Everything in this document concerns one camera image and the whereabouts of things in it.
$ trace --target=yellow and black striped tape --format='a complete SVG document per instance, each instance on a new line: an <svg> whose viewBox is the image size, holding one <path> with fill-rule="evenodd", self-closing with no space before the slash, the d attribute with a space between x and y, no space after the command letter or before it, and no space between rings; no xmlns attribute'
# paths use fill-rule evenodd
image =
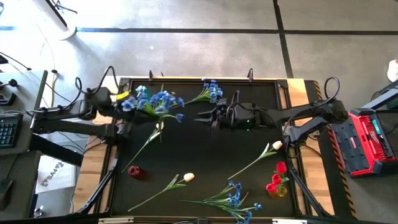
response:
<svg viewBox="0 0 398 224"><path fill-rule="evenodd" d="M315 85L315 89L317 91L318 99L320 100L320 99L322 99L321 89L319 88L318 82L314 82L314 85ZM351 197L351 194L349 192L347 178L346 178L346 175L344 173L343 160L340 157L340 153L338 151L339 149L338 149L338 147L336 145L335 135L333 134L333 131L331 130L330 125L328 125L327 128L328 128L328 134L329 134L331 146L333 147L333 153L335 154L335 157L336 157L337 166L338 166L338 168L340 170L340 177L341 177L341 180L342 180L343 185L344 185L344 190L346 191L348 204L349 204L349 207L351 208L351 214L353 215L354 218L358 219L357 216L356 216L356 212L355 212L353 198Z"/></svg>

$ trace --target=keyboard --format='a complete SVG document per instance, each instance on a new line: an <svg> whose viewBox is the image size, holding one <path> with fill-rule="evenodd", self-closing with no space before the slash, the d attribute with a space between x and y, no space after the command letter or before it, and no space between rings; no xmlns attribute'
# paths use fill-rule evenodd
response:
<svg viewBox="0 0 398 224"><path fill-rule="evenodd" d="M15 147L23 114L0 114L0 149Z"/></svg>

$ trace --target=blue flower bunch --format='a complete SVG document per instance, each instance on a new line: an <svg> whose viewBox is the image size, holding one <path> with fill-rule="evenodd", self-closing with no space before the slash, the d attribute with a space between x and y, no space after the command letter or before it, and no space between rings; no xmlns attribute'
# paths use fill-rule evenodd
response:
<svg viewBox="0 0 398 224"><path fill-rule="evenodd" d="M262 209L262 207L259 203L255 203L253 207L241 208L244 199L246 199L249 193L246 193L245 196L241 198L241 191L242 185L240 183L234 184L234 182L230 180L228 186L224 190L210 198L206 198L202 201L181 201L199 203L202 205L219 208L228 212L232 217L234 217L237 220L236 224L249 224L250 219L252 218L251 210L259 210Z"/></svg>
<svg viewBox="0 0 398 224"><path fill-rule="evenodd" d="M204 81L205 83L203 84L203 90L201 91L201 93L194 99L186 102L185 104L198 101L210 101L210 103L217 103L218 97L223 96L223 91L216 84L216 80L211 80L211 83L207 83L207 79L202 78L202 81Z"/></svg>
<svg viewBox="0 0 398 224"><path fill-rule="evenodd" d="M167 91L160 91L151 96L145 86L140 85L136 88L137 96L130 96L127 100L121 103L122 110L125 112L133 109L145 111L152 116L160 118L171 117L175 118L179 123L182 122L183 114L171 115L169 109L172 106L184 107L184 100L181 97L176 98Z"/></svg>

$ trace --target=desk leg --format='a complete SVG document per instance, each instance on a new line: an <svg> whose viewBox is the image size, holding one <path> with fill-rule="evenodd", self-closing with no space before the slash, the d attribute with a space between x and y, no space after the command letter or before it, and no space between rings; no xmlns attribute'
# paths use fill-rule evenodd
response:
<svg viewBox="0 0 398 224"><path fill-rule="evenodd" d="M81 162L83 160L83 155L55 144L54 142L50 142L49 140L35 134L32 135L29 149L40 151L43 154L60 159L78 167L81 166Z"/></svg>

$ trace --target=white paper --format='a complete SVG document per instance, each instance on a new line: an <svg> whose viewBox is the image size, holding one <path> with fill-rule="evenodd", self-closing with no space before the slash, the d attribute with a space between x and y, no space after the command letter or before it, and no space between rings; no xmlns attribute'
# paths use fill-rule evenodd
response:
<svg viewBox="0 0 398 224"><path fill-rule="evenodd" d="M41 156L36 193L74 187L76 184L75 175L75 166L49 156Z"/></svg>

